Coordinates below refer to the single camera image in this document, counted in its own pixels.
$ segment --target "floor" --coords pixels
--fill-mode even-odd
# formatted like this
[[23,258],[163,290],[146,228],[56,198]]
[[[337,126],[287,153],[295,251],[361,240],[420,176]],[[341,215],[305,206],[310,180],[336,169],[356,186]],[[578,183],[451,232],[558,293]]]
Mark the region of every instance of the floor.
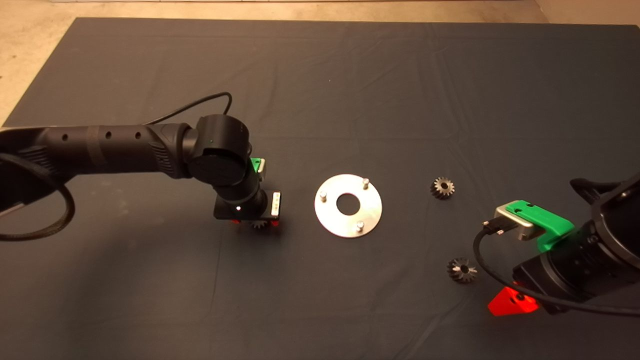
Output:
[[640,1],[50,3],[48,0],[0,0],[0,125],[76,17],[640,24]]

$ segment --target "metal plate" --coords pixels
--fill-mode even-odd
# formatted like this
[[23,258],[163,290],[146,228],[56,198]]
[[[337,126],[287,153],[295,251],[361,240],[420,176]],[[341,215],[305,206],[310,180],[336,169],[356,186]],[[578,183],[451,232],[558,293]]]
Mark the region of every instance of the metal plate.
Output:
[[[345,215],[338,209],[338,198],[350,193],[360,201],[360,209]],[[382,216],[382,199],[368,179],[341,174],[327,179],[316,192],[316,215],[320,224],[343,238],[357,238],[372,231]]]

